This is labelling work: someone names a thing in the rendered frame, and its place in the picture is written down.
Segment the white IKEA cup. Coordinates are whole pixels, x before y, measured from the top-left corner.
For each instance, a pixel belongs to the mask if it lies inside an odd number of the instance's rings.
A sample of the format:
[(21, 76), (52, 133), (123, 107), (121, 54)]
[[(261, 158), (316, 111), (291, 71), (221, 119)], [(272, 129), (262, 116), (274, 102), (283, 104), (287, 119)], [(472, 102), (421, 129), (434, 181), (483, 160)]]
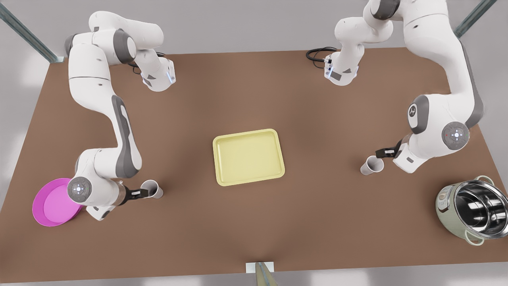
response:
[(154, 180), (144, 181), (141, 184), (141, 189), (147, 190), (148, 194), (146, 198), (160, 199), (164, 194), (159, 184)]
[(385, 164), (381, 158), (377, 158), (376, 156), (369, 156), (366, 162), (361, 166), (360, 172), (368, 176), (370, 174), (375, 174), (381, 172), (385, 167)]

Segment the yellow rectangular tray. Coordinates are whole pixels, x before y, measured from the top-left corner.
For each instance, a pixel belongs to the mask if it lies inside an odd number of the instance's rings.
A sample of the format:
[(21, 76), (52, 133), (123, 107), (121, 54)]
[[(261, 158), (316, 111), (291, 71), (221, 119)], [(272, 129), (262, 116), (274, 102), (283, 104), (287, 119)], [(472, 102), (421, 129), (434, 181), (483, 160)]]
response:
[(216, 181), (234, 186), (280, 178), (285, 164), (278, 133), (261, 129), (214, 138)]

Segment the magenta round plate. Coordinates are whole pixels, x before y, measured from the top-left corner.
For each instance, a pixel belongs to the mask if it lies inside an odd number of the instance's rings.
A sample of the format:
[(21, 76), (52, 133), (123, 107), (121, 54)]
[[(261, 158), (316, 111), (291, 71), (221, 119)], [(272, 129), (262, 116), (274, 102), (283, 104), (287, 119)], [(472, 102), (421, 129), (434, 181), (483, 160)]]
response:
[(70, 178), (58, 178), (44, 185), (33, 199), (32, 214), (42, 226), (60, 226), (73, 219), (83, 208), (67, 193)]

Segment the pale green steel pot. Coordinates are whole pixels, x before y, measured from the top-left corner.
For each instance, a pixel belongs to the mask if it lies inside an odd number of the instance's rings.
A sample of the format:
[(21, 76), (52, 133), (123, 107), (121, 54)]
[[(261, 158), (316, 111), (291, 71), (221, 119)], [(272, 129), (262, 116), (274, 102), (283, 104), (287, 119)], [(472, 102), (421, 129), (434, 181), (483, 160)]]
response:
[(488, 176), (443, 187), (434, 205), (441, 224), (470, 245), (508, 236), (508, 197)]

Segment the silver frame post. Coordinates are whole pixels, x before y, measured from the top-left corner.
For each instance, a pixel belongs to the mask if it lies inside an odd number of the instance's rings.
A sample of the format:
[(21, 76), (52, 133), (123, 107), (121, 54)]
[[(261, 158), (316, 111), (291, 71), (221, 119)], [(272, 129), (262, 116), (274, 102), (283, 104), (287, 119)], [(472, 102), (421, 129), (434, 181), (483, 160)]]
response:
[(63, 56), (57, 56), (54, 52), (52, 52), (1, 2), (0, 19), (49, 63), (63, 63), (65, 61)]
[(245, 264), (246, 273), (254, 273), (256, 286), (278, 286), (273, 273), (274, 262), (250, 262)]
[(496, 2), (497, 0), (481, 0), (455, 28), (457, 38), (461, 38)]

